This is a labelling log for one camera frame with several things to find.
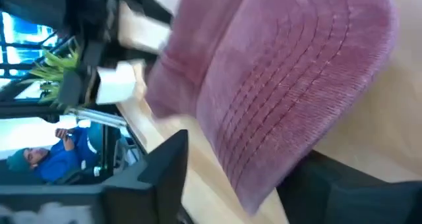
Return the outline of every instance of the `teal beanie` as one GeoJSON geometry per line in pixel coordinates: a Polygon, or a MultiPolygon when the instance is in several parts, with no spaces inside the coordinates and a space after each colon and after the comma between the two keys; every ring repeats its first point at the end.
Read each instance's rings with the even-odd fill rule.
{"type": "Polygon", "coordinates": [[[11,171],[25,172],[30,170],[29,162],[24,157],[26,148],[18,150],[15,154],[7,158],[7,167],[11,171]]]}

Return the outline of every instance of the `hat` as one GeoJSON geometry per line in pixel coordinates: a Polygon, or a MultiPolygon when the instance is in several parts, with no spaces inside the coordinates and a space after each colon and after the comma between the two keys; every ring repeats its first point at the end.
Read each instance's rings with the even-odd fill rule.
{"type": "Polygon", "coordinates": [[[11,171],[24,172],[30,170],[30,164],[24,157],[26,148],[20,149],[7,158],[7,167],[11,171]]]}
{"type": "Polygon", "coordinates": [[[146,99],[157,117],[197,118],[255,213],[372,81],[396,28],[390,0],[181,0],[146,99]]]}

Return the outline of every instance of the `blue hoodie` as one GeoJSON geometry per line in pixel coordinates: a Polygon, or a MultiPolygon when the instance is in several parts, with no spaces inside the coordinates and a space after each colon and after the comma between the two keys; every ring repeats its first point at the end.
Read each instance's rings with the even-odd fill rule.
{"type": "Polygon", "coordinates": [[[80,169],[82,161],[86,162],[87,167],[95,166],[99,155],[88,147],[88,129],[75,128],[71,136],[75,148],[71,151],[65,150],[62,140],[52,146],[47,157],[34,169],[35,174],[44,181],[54,182],[68,171],[80,169]]]}

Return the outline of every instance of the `person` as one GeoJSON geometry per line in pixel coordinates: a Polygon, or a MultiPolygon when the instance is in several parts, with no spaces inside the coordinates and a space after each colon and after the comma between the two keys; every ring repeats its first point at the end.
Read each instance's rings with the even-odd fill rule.
{"type": "Polygon", "coordinates": [[[9,170],[33,171],[46,182],[54,182],[73,169],[94,167],[102,150],[101,125],[92,123],[89,128],[58,128],[55,136],[60,141],[50,150],[23,148],[7,158],[9,170]]]}

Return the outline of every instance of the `wooden surface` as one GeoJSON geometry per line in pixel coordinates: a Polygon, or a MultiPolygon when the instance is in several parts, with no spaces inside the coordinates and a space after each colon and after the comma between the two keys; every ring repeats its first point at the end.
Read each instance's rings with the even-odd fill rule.
{"type": "MultiPolygon", "coordinates": [[[[160,0],[172,11],[177,0],[160,0]]],[[[422,1],[393,0],[400,35],[389,67],[317,144],[316,150],[386,181],[422,179],[422,1]]],[[[153,122],[148,106],[131,99],[119,105],[151,150],[176,130],[189,129],[189,171],[183,204],[198,223],[287,223],[273,193],[256,217],[238,204],[227,178],[190,118],[153,122]]]]}

